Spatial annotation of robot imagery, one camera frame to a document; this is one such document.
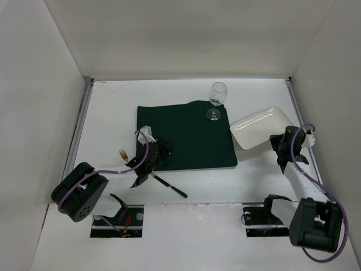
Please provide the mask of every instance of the white wall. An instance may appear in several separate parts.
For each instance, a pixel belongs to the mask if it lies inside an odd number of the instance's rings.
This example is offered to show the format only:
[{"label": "white wall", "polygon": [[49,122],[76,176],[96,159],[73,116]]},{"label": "white wall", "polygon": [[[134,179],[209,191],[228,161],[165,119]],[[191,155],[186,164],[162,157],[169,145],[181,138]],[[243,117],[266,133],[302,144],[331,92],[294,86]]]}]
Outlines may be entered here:
[{"label": "white wall", "polygon": [[0,269],[30,270],[83,78],[43,0],[0,0]]},{"label": "white wall", "polygon": [[338,0],[292,77],[305,122],[316,125],[324,182],[345,203],[361,257],[361,1]]},{"label": "white wall", "polygon": [[83,75],[285,77],[335,0],[45,0]]}]

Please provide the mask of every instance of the fork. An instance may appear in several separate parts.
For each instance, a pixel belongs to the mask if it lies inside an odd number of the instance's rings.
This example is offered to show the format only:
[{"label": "fork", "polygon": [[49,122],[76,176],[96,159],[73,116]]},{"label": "fork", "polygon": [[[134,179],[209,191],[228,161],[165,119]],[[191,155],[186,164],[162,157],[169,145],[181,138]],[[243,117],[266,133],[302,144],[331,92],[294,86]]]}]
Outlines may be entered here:
[{"label": "fork", "polygon": [[[125,152],[125,150],[119,150],[119,154],[122,156],[123,160],[128,163],[128,156]],[[175,192],[177,192],[179,195],[181,195],[184,198],[188,198],[188,195],[182,191],[180,191],[178,188],[174,187],[173,185],[167,183],[164,181],[161,177],[155,175],[153,172],[151,173],[152,177],[156,179],[158,182],[160,182],[162,185],[165,185],[166,187],[172,188]]]}]

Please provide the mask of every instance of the screw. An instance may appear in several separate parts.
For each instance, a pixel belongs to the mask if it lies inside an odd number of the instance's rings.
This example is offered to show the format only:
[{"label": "screw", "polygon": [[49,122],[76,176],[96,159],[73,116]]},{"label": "screw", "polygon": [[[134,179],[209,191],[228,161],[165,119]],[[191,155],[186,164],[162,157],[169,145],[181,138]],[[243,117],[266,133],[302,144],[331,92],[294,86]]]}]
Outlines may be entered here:
[{"label": "screw", "polygon": [[143,214],[142,213],[137,213],[137,215],[135,216],[135,218],[140,221],[140,220],[143,220]]},{"label": "screw", "polygon": [[245,219],[250,220],[250,212],[246,211],[243,215]]}]

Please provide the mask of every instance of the white table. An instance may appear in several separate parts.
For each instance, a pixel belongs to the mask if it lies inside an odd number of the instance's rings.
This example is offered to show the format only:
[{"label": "white table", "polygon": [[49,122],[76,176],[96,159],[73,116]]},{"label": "white table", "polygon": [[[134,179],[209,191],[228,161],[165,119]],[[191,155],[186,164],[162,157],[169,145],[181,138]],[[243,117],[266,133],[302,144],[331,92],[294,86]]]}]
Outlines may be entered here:
[{"label": "white table", "polygon": [[[206,100],[216,81],[223,81],[228,87],[225,106],[230,124],[269,106],[278,106],[294,125],[299,125],[284,80],[96,82],[76,164],[88,161],[97,168],[123,165],[120,148],[129,156],[135,154],[138,105]],[[114,191],[128,204],[145,204],[142,238],[89,238],[91,217],[73,223],[58,212],[56,205],[50,205],[32,271],[359,270],[350,243],[332,263],[317,264],[300,248],[292,247],[287,237],[247,238],[240,222],[241,202],[262,202],[268,194],[293,200],[296,196],[277,166],[269,143],[249,151],[235,144],[235,149],[239,161],[236,168],[159,173],[186,192],[188,199],[152,178],[136,189]],[[312,164],[309,153],[304,154]],[[320,259],[329,256],[314,251],[312,255]]]},{"label": "white table", "polygon": [[[131,158],[135,155],[137,106],[207,100],[209,90],[216,81],[224,82],[228,88],[224,105],[230,124],[267,107],[278,106],[294,125],[299,125],[287,86],[281,79],[96,82],[75,165],[82,161],[96,168],[124,165],[118,150],[124,148]],[[187,199],[153,178],[137,188],[119,189],[114,193],[129,204],[263,202],[268,194],[296,200],[289,181],[276,163],[277,156],[269,142],[249,151],[243,151],[236,142],[234,146],[239,162],[236,168],[159,172],[161,178],[188,194]],[[308,151],[304,154],[312,163]]]}]

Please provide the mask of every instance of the dark green napkin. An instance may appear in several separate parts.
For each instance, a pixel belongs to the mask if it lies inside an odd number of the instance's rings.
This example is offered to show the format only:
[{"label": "dark green napkin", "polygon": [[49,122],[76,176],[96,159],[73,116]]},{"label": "dark green napkin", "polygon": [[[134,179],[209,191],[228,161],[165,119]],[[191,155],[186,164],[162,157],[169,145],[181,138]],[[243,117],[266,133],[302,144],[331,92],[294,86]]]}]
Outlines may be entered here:
[{"label": "dark green napkin", "polygon": [[[174,151],[157,171],[235,167],[237,158],[233,147],[227,110],[217,106],[221,118],[209,120],[210,102],[197,100],[173,106],[138,106],[137,129],[148,125],[152,135],[174,143]],[[142,145],[137,142],[137,155]]]}]

